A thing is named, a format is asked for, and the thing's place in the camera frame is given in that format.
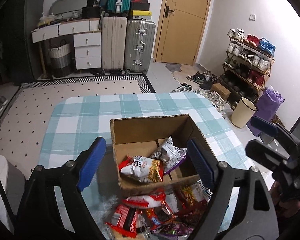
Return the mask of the person's right hand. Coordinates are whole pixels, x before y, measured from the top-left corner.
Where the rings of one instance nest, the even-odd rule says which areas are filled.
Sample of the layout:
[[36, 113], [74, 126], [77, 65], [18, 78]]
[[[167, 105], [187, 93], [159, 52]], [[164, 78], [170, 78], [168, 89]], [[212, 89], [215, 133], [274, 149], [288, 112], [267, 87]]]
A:
[[275, 181], [272, 184], [269, 192], [276, 211], [279, 233], [283, 233], [293, 225], [299, 225], [300, 201], [295, 199], [288, 202], [282, 202], [280, 200], [282, 189], [278, 181]]

